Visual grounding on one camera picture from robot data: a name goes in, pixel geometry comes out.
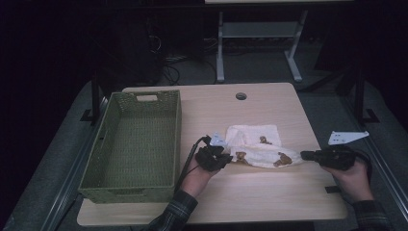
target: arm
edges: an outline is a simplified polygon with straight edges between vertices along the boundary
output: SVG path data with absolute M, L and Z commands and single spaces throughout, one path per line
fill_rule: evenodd
M 336 177 L 343 190 L 353 199 L 352 204 L 356 213 L 357 230 L 393 230 L 384 209 L 370 190 L 367 177 L 367 167 L 356 161 L 354 166 L 347 171 L 322 167 Z
M 210 179 L 218 173 L 218 171 L 209 172 L 203 169 L 195 158 L 191 159 L 189 171 L 180 190 L 173 196 L 164 212 L 143 230 L 175 231 L 183 229 L 198 204 L 196 198 L 204 191 Z

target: plaid shirt sleeve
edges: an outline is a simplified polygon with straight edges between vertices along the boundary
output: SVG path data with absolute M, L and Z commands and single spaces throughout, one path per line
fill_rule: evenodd
M 363 200 L 353 204 L 359 228 L 356 230 L 394 230 L 383 207 L 378 201 Z
M 186 192 L 179 191 L 168 203 L 165 211 L 153 219 L 143 230 L 182 230 L 198 202 Z

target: forearm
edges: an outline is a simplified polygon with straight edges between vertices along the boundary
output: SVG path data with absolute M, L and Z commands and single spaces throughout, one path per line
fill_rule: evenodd
M 358 230 L 394 230 L 381 204 L 375 200 L 353 203 Z
M 184 191 L 179 191 L 173 196 L 164 212 L 143 230 L 182 230 L 197 203 L 194 197 Z

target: green woven basket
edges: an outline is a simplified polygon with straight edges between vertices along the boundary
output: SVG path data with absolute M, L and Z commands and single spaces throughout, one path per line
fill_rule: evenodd
M 180 133 L 179 90 L 113 93 L 78 191 L 94 203 L 168 202 Z

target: folded white towel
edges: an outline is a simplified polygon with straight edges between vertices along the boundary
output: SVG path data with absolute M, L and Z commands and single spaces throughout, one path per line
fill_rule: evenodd
M 302 163 L 300 155 L 281 147 L 276 125 L 234 125 L 226 135 L 227 150 L 233 162 L 243 162 L 254 167 L 287 167 Z

